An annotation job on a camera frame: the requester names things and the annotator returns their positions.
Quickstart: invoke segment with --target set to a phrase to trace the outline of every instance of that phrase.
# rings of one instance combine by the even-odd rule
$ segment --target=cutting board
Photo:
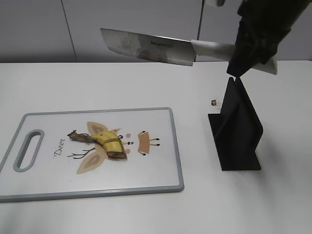
[[[110,158],[101,145],[70,140],[73,130],[116,133],[127,158]],[[0,164],[0,202],[183,188],[170,108],[26,114]]]

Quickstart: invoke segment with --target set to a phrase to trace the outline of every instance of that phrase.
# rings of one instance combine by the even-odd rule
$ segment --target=cutting board handle hole
[[[26,135],[13,165],[16,172],[25,172],[34,165],[43,136],[44,132],[40,129],[32,130]]]

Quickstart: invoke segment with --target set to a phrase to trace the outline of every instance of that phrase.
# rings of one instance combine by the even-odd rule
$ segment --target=banana peel
[[[76,130],[72,131],[68,134],[69,138],[74,141],[79,142],[97,142],[103,146],[106,154],[108,157],[114,158],[126,158],[127,155],[122,145],[122,141],[120,140],[119,136],[115,133],[103,131],[97,133],[95,135],[88,135],[85,133],[78,134]]]

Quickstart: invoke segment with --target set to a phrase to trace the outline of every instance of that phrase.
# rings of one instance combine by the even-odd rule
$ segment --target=knife stand
[[[220,114],[208,114],[223,171],[261,170],[255,154],[263,128],[240,78],[229,78]]]

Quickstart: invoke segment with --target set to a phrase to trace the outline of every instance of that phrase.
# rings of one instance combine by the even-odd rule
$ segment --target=deer antler drawing
[[[82,151],[86,151],[84,154],[74,154],[72,153],[72,155],[69,155],[67,157],[73,157],[73,156],[82,156],[82,157],[73,157],[73,159],[82,159],[83,157],[85,157],[88,153],[90,153],[91,151],[95,150],[96,148],[92,148],[90,150],[82,150]]]

